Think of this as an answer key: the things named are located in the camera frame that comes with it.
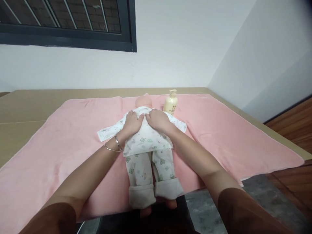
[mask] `baby clothes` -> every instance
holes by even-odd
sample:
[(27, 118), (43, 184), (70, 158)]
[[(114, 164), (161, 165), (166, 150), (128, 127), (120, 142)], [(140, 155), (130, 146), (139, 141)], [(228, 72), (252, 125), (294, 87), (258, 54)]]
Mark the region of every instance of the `baby clothes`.
[[(139, 107), (134, 109), (133, 111), (136, 112), (137, 117), (141, 114), (149, 114), (151, 108), (148, 107)], [(170, 122), (174, 123), (182, 132), (185, 133), (186, 131), (186, 124), (182, 121), (177, 120), (172, 115), (165, 112), (169, 117)], [(112, 138), (117, 132), (119, 132), (126, 120), (127, 114), (118, 121), (115, 125), (107, 128), (103, 128), (102, 130), (98, 131), (98, 137), (100, 141), (105, 141), (107, 139)], [(173, 145), (171, 140), (164, 134), (157, 132), (153, 129), (147, 122), (146, 118), (142, 122), (142, 126), (140, 130), (134, 134), (131, 138), (126, 141), (123, 155), (127, 157), (129, 155), (140, 154), (140, 153), (147, 153), (154, 150), (160, 149), (172, 149)]]
[(144, 209), (156, 202), (151, 163), (156, 179), (156, 197), (173, 200), (183, 192), (175, 177), (171, 149), (131, 155), (126, 157), (126, 166), (130, 180), (129, 200), (134, 209)]
[[(139, 107), (133, 111), (139, 117), (151, 110), (148, 107)], [(184, 122), (166, 114), (170, 122), (182, 132), (186, 131)], [(123, 128), (126, 115), (114, 126), (97, 132), (101, 142), (113, 137)], [(145, 117), (140, 130), (126, 141), (123, 155), (130, 180), (129, 200), (132, 208), (144, 209), (150, 206), (156, 202), (155, 196), (173, 200), (183, 192), (179, 179), (175, 177), (172, 148), (169, 137), (153, 129)], [(151, 164), (156, 179), (155, 195)]]

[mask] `lotion bottle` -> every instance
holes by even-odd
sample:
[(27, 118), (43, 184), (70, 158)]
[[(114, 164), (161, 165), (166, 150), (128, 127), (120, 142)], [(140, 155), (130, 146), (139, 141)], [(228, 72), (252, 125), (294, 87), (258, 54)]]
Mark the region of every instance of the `lotion bottle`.
[(176, 98), (176, 89), (170, 90), (170, 96), (166, 98), (163, 111), (173, 115), (175, 112), (178, 99)]

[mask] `floor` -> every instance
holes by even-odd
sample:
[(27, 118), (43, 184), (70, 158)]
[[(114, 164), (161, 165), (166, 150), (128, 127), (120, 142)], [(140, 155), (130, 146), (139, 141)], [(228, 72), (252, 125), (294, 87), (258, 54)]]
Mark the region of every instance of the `floor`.
[(301, 167), (273, 172), (267, 178), (312, 220), (312, 160)]
[[(245, 180), (244, 189), (294, 233), (312, 233), (309, 219), (265, 175), (257, 175)], [(195, 191), (185, 197), (196, 231), (202, 234), (227, 233), (207, 190)], [(79, 234), (96, 234), (98, 223), (99, 219), (86, 221)]]

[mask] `bottle label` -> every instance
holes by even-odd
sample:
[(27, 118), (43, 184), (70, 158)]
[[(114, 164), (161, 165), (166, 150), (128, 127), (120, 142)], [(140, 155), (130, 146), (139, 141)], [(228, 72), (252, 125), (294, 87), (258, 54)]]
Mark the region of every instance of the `bottle label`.
[(172, 106), (171, 109), (169, 110), (169, 113), (173, 114), (175, 112), (175, 110), (176, 110), (175, 108), (176, 108), (176, 105)]

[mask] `gray floor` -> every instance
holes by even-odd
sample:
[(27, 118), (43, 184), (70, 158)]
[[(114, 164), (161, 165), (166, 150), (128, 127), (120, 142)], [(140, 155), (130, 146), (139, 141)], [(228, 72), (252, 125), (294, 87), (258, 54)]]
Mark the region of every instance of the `gray floor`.
[[(294, 233), (312, 233), (309, 220), (264, 175), (245, 180), (244, 189)], [(185, 197), (197, 232), (202, 234), (227, 233), (206, 189), (189, 193)], [(96, 234), (98, 223), (99, 219), (86, 221), (79, 234)]]

